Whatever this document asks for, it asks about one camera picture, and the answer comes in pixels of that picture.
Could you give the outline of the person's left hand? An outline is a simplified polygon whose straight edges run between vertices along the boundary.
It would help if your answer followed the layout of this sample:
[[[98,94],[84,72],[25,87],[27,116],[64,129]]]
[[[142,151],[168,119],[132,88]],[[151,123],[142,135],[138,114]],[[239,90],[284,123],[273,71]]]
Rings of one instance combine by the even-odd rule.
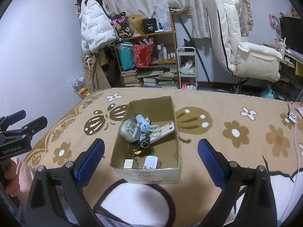
[[[8,180],[8,186],[6,186],[6,192],[11,197],[18,196],[20,192],[19,177],[16,174],[16,163],[10,161],[10,166],[6,171],[4,171],[4,176]]]

